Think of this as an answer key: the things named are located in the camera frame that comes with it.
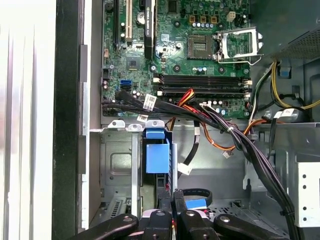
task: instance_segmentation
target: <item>cable bundle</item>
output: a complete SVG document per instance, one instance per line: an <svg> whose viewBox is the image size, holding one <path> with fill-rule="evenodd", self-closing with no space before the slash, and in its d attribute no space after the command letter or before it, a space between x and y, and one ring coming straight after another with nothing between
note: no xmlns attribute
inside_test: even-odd
<svg viewBox="0 0 320 240"><path fill-rule="evenodd" d="M221 115L219 115L219 113L214 111L209 106L200 106L198 104L195 104L193 107L191 107L189 105L186 105L185 103L187 103L188 100L194 97L192 89L189 90L185 94L185 96L181 99L178 105L173 105L157 99L153 111L147 111L143 109L143 103L141 101L135 99L129 93L121 91L118 94L118 98L124 100L128 105L117 104L116 107L126 111L131 111L134 113L145 115L162 115L167 117L174 116L175 118L179 117L185 119L192 119L202 124L206 138L208 140L210 140L211 138L209 136L206 125L209 125L222 132L230 134L233 139L234 146L222 148L226 151L232 151L235 148L237 148L240 151L243 151L248 161L250 161L253 164L259 179L262 181L266 189L272 194L274 199L281 206L281 214L286 218L290 238L293 240L303 240L304 235L302 230L295 226L295 209L289 195L286 193L283 186L281 185L280 180L268 159L264 156L264 154L262 154L262 152L259 149L256 148L256 146L251 142L251 140L249 140L246 137L246 134L249 132L252 126L258 123L262 123L265 120L259 119L253 121L242 133L235 125L227 122Z"/></svg>

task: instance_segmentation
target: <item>cable tie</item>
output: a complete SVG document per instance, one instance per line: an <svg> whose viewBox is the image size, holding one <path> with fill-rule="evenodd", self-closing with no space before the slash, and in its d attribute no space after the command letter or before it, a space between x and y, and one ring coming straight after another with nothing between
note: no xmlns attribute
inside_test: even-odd
<svg viewBox="0 0 320 240"><path fill-rule="evenodd" d="M294 212L294 211L291 211L291 212L281 211L281 212L280 212L280 215L281 215L281 216L294 216L294 215L295 215L295 212Z"/></svg>
<svg viewBox="0 0 320 240"><path fill-rule="evenodd" d="M230 131L232 131L233 129L234 129L234 127L231 126L231 127L229 127L226 131L227 131L227 132L230 132Z"/></svg>

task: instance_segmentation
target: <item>chip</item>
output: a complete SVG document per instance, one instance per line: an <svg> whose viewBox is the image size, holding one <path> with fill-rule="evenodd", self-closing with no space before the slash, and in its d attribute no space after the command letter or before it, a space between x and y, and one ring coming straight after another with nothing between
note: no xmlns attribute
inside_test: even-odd
<svg viewBox="0 0 320 240"><path fill-rule="evenodd" d="M126 57L126 69L127 70L139 70L141 68L140 65L140 57L139 56L127 56Z"/></svg>
<svg viewBox="0 0 320 240"><path fill-rule="evenodd" d="M176 14L178 7L177 7L177 1L176 0L169 0L168 1L168 13L170 14Z"/></svg>
<svg viewBox="0 0 320 240"><path fill-rule="evenodd" d="M213 55L213 40L210 35L188 35L187 58L211 59Z"/></svg>

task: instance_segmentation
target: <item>yellow wire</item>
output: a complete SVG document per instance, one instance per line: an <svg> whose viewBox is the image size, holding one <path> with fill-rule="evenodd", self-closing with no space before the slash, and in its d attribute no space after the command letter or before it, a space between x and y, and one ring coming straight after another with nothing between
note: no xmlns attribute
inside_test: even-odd
<svg viewBox="0 0 320 240"><path fill-rule="evenodd" d="M274 62L273 67L272 67L272 71L271 71L271 83L272 83L272 89L273 89L274 96L284 108L291 108L292 107L291 105L283 102L279 97L279 94L277 91L277 84L276 84L276 72L277 72L277 62ZM311 109L319 104L320 104L320 100L318 100L308 106L302 106L301 108L302 109Z"/></svg>

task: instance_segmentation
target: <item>green circuit board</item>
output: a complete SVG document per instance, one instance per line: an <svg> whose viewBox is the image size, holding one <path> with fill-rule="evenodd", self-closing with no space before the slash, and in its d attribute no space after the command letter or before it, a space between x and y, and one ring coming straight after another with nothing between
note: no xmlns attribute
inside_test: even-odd
<svg viewBox="0 0 320 240"><path fill-rule="evenodd" d="M113 1L105 0L104 3L105 5L112 4ZM102 79L108 81L107 88L102 88L104 100L115 99L116 92L120 90L121 80L131 80L130 92L132 94L139 92L138 98L142 100L146 94L156 96L157 91L153 83L154 72L163 75L196 76L199 74L199 68L205 68L206 71L202 72L202 75L245 78L250 76L250 68L246 63L219 64L213 59L190 59L187 51L191 36L212 36L217 31L248 27L248 23L242 22L239 26L236 21L227 21L227 15L230 11L237 14L248 14L249 0L224 0L223 3L220 0L178 0L174 1L174 6L170 3L172 0L157 0L156 44L152 60L145 58L145 26L138 24L137 21L139 13L144 12L140 8L141 0L132 1L132 43L127 44L124 39L120 39L118 49L113 46L114 9L109 12L104 10ZM126 0L119 0L118 12L119 24L125 23ZM215 23L211 23L212 17L216 20ZM119 33L124 32L125 30L119 27ZM248 36L230 37L228 44L231 56L247 52ZM223 101L224 104L217 107L225 109L224 117L226 118L242 119L247 117L245 100L242 98L213 98L209 100L212 102ZM135 116L135 114L128 112L103 112L105 116L115 114L121 117Z"/></svg>

